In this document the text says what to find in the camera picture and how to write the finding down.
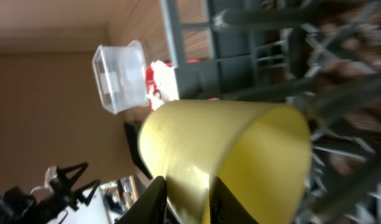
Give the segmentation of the yellow plastic cup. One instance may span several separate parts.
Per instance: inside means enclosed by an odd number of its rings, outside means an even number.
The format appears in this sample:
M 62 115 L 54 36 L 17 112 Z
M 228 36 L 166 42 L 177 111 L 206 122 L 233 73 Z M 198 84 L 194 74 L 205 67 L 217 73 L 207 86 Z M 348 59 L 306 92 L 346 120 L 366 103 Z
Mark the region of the yellow plastic cup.
M 285 103 L 171 101 L 147 117 L 138 143 L 182 223 L 212 219 L 217 181 L 255 221 L 290 223 L 311 167 L 308 122 Z

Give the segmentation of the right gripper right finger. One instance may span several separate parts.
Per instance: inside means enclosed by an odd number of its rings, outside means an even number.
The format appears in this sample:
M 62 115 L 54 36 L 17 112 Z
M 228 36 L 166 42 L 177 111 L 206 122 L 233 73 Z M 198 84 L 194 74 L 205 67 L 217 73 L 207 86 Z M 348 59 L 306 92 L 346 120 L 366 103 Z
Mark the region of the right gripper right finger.
M 209 215 L 210 224 L 259 224 L 219 177 L 209 193 Z

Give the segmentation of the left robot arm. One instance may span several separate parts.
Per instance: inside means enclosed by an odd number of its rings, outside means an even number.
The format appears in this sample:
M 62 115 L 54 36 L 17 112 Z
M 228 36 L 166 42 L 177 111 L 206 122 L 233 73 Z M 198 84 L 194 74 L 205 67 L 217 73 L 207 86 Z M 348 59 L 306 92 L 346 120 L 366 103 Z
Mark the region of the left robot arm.
M 52 193 L 41 201 L 32 193 L 25 194 L 18 186 L 9 189 L 0 195 L 0 223 L 48 223 L 68 207 L 77 211 L 78 203 L 88 206 L 101 181 L 95 179 L 76 190 L 72 189 L 87 168 L 87 162 L 71 167 L 54 167 L 48 181 Z

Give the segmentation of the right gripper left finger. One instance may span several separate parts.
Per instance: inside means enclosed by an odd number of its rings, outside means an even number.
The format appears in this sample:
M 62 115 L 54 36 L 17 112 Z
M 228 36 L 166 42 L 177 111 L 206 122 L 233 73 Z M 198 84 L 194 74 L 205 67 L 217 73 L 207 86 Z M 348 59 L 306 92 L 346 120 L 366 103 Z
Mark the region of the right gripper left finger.
M 166 207 L 167 183 L 158 176 L 115 224 L 164 224 Z

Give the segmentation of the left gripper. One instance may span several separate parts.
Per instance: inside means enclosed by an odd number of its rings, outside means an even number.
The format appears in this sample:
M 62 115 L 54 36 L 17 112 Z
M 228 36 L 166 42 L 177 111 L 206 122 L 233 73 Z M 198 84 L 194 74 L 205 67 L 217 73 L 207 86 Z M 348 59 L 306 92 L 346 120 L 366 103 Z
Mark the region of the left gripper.
M 76 181 L 87 168 L 87 162 L 71 167 L 57 167 L 57 176 L 62 186 L 55 185 L 52 187 L 53 193 L 32 207 L 28 212 L 28 217 L 57 218 L 58 215 L 67 208 L 76 212 L 79 209 L 78 202 L 88 206 L 101 181 L 96 179 L 76 190 L 72 190 Z

